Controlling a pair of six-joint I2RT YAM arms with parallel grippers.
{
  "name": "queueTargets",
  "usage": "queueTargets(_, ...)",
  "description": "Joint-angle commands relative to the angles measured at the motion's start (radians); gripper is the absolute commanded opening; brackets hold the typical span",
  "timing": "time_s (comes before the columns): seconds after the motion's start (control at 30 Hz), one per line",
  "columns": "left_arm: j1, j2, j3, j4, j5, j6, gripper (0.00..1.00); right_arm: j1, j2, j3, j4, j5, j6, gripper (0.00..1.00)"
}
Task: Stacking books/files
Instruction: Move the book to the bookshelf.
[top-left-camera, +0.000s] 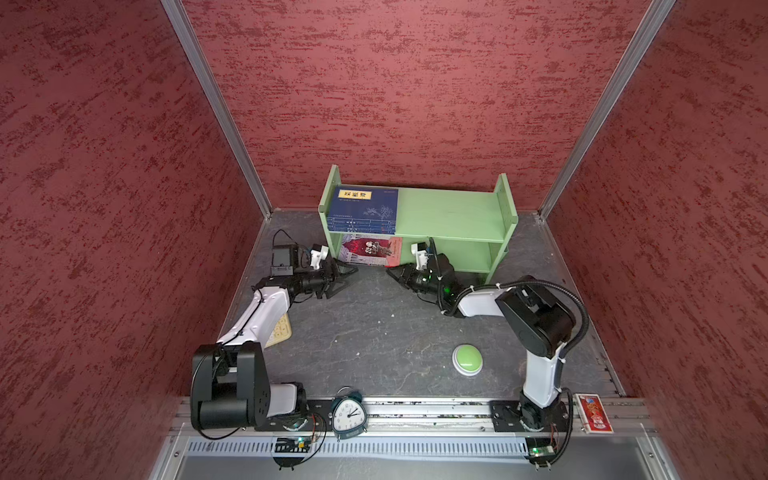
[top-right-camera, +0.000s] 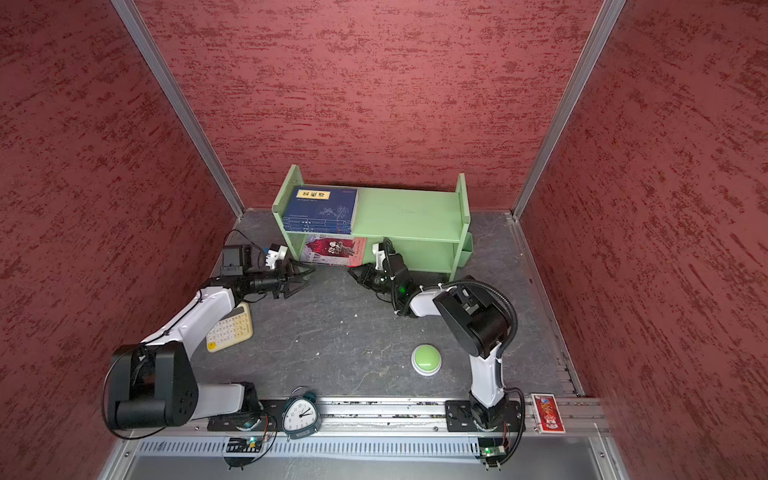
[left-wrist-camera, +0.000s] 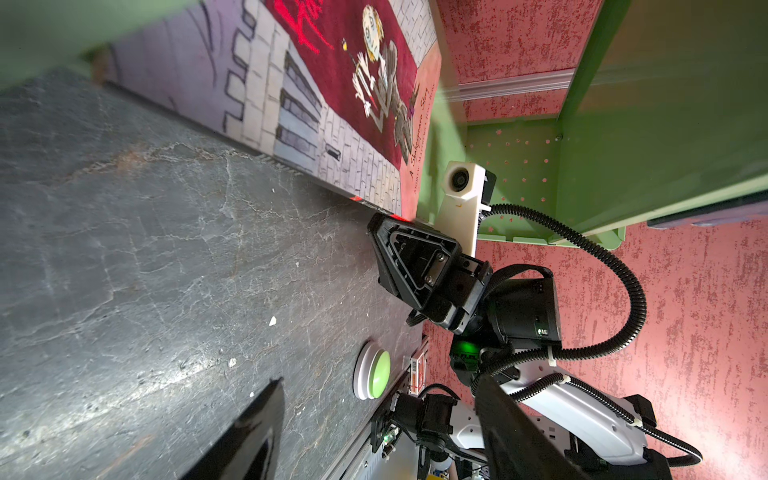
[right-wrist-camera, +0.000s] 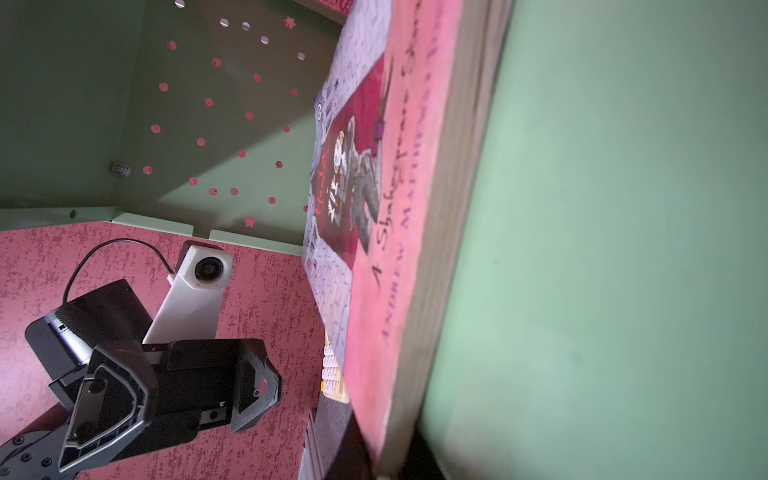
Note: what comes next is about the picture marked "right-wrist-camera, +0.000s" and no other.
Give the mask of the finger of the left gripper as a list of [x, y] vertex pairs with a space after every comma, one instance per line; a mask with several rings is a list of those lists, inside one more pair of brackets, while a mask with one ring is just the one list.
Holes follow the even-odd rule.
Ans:
[[110, 463], [155, 416], [158, 378], [136, 340], [97, 345], [83, 377], [58, 468], [80, 472]]
[[254, 427], [280, 400], [282, 378], [259, 339], [241, 339], [235, 372], [232, 433]]

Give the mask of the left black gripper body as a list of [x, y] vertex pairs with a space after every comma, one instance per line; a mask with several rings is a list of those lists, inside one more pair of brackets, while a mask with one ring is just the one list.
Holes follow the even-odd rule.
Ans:
[[239, 341], [182, 340], [142, 348], [159, 382], [155, 416], [111, 462], [189, 443], [232, 416]]

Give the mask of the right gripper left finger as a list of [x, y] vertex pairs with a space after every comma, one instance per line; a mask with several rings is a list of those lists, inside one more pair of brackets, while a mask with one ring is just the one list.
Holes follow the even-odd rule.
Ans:
[[354, 410], [321, 395], [314, 420], [314, 439], [322, 479], [371, 479], [367, 447]]

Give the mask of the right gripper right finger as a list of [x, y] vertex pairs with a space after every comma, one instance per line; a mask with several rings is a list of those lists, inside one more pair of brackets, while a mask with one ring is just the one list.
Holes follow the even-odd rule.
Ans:
[[432, 450], [419, 430], [415, 430], [399, 480], [447, 480]]

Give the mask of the pink illustrated book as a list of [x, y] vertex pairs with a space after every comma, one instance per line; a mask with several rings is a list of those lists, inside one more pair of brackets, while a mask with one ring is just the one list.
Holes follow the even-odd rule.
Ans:
[[357, 1], [314, 100], [303, 265], [367, 461], [396, 478], [439, 340], [509, 1]]

